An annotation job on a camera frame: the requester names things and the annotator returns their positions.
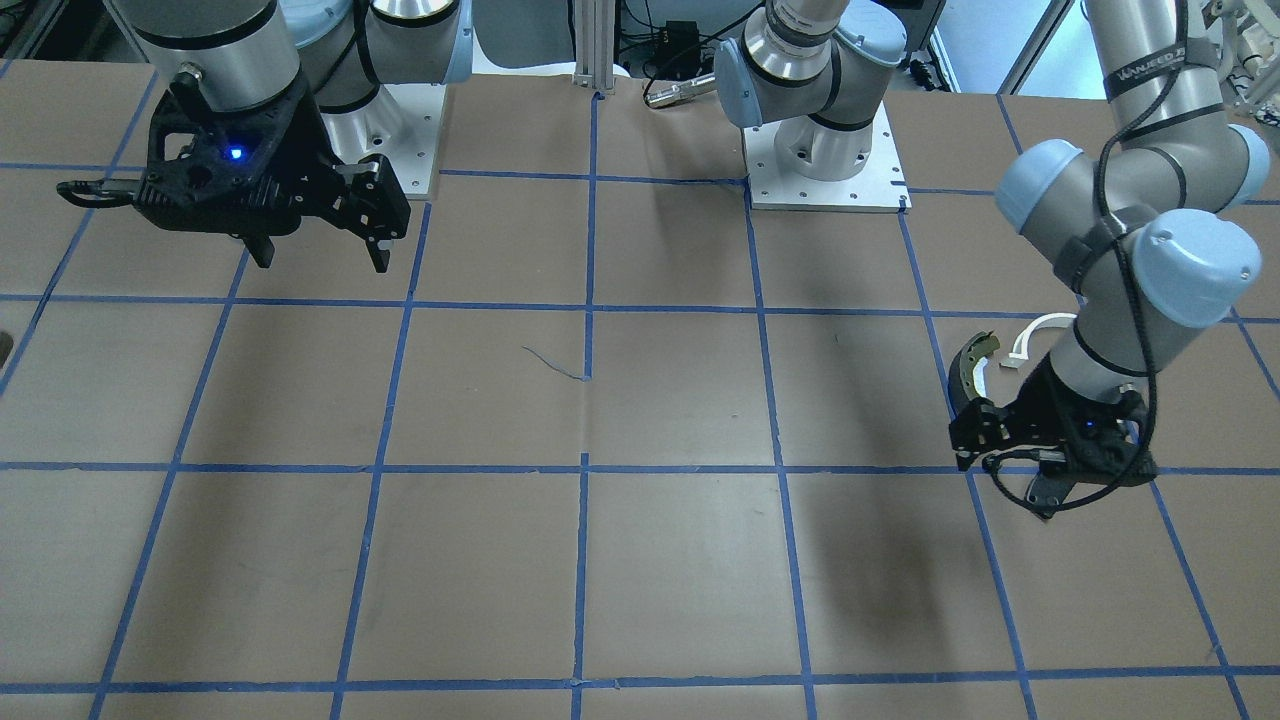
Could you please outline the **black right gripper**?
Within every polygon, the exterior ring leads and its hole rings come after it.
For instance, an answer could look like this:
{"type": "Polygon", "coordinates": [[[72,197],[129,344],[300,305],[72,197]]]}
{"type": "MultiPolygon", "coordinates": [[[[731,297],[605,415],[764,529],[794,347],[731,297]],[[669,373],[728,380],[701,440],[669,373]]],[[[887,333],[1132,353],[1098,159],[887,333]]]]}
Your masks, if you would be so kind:
{"type": "Polygon", "coordinates": [[[273,236],[317,217],[360,237],[379,274],[411,214],[388,158],[340,161],[303,76],[242,111],[212,110],[193,76],[174,76],[151,117],[131,205],[164,229],[243,236],[262,269],[273,236]]]}

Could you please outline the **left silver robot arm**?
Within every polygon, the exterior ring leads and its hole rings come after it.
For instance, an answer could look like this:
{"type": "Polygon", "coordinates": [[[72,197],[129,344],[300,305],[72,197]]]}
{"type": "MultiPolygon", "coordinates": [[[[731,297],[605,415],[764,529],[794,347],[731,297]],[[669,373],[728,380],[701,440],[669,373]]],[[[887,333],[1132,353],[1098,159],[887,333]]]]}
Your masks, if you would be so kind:
{"type": "MultiPolygon", "coordinates": [[[[1016,158],[995,191],[1014,231],[1084,306],[1010,404],[975,384],[998,346],[974,334],[948,370],[960,470],[1010,460],[1037,475],[1010,500],[1048,519],[1151,483],[1158,374],[1257,279],[1256,241],[1221,211],[1252,199],[1266,142],[1222,108],[1219,54],[1196,1],[1089,1],[1116,131],[1097,158],[1062,138],[1016,158]]],[[[718,42],[713,74],[739,128],[780,128],[774,150],[813,181],[854,177],[902,22],[870,1],[763,1],[718,42]]]]}

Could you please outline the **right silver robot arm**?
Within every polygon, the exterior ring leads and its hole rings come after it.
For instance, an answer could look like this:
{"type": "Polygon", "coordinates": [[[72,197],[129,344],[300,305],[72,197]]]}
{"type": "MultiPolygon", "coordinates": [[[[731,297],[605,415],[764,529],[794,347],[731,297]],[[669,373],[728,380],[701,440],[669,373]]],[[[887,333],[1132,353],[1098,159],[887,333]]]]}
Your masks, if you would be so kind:
{"type": "Polygon", "coordinates": [[[425,119],[397,90],[466,81],[468,1],[123,1],[164,85],[136,179],[70,181],[86,208],[228,234],[261,268],[315,217],[358,237],[375,272],[410,232],[398,161],[430,161],[425,119]]]}

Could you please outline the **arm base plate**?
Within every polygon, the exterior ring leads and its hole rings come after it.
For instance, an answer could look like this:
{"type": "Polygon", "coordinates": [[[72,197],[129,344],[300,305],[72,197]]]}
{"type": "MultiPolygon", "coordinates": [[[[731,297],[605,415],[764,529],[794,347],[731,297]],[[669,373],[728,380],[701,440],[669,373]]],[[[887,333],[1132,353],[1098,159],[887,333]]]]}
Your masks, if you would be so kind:
{"type": "Polygon", "coordinates": [[[383,85],[356,106],[323,109],[334,152],[346,164],[381,155],[407,199],[430,199],[448,90],[447,85],[383,85]]]}
{"type": "Polygon", "coordinates": [[[751,208],[780,211],[897,213],[913,206],[884,104],[861,129],[808,117],[742,132],[751,208]]]}

